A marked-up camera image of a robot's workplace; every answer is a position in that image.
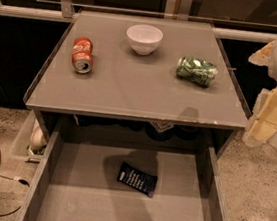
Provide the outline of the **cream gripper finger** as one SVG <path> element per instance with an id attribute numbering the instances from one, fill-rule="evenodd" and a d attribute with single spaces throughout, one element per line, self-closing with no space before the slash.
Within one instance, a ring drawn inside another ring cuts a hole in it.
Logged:
<path id="1" fill-rule="evenodd" d="M 258 94 L 253 115 L 245 127 L 243 142 L 251 148 L 266 143 L 277 148 L 277 87 L 262 89 Z"/>
<path id="2" fill-rule="evenodd" d="M 256 66 L 267 67 L 270 61 L 270 53 L 274 45 L 274 41 L 267 43 L 260 50 L 256 51 L 249 57 L 249 63 L 255 64 Z"/>

